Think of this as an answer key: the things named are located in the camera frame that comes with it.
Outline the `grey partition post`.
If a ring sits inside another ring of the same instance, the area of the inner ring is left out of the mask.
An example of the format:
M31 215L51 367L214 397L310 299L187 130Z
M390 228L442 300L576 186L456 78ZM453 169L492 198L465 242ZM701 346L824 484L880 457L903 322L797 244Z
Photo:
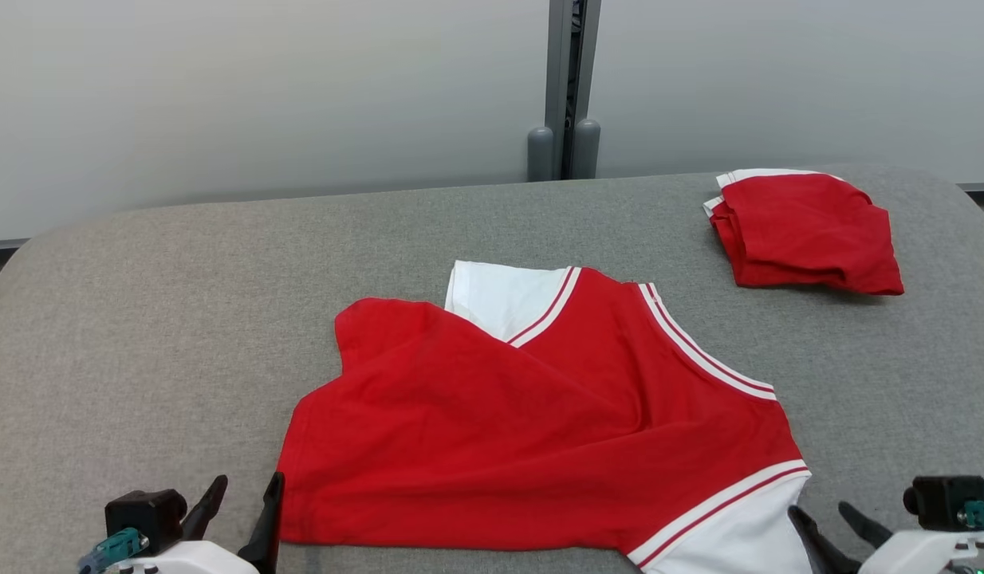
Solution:
M555 137L555 179L571 179L573 127L580 120L592 119L592 79L602 4L604 0L549 0L542 126L551 128Z

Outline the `grey cylindrical post foot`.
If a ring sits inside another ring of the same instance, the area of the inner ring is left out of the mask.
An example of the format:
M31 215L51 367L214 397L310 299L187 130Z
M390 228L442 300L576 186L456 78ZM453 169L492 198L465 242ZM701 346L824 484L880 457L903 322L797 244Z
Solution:
M547 126L532 128L527 135L527 182L555 179L553 130Z
M596 179L601 126L583 119L573 127L571 179Z

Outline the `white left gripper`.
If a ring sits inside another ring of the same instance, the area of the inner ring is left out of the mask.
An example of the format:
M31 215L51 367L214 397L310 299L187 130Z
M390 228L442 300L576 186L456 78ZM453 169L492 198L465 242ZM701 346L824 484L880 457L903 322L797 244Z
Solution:
M113 565L113 574L276 574L278 527L283 513L285 475L274 472L263 507L246 545L237 553L202 541L225 497L227 476L218 475L181 522L182 541L158 556Z

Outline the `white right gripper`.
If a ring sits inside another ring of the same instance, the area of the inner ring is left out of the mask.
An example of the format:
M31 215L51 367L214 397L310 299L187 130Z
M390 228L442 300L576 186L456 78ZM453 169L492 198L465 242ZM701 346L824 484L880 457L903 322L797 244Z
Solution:
M979 552L984 551L984 530L905 530L893 534L849 502L839 501L837 509L853 533L875 552L860 565L821 534L809 513L791 505L787 515L808 553L813 574L943 574L951 567L970 570Z

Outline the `red jersey with white trim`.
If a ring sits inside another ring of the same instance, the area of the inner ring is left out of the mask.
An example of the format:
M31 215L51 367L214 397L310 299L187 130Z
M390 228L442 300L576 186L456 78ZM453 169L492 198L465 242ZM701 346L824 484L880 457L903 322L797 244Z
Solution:
M773 386L650 283L457 261L445 304L336 316L338 378L293 411L288 544L603 548L644 574L812 574L809 479Z

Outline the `red shorts with white stripe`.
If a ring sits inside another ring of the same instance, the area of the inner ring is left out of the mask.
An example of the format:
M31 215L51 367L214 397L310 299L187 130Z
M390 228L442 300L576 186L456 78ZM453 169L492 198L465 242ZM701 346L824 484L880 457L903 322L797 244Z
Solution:
M905 291L888 211L845 179L743 168L717 183L718 196L703 209L737 285L821 285L870 297Z

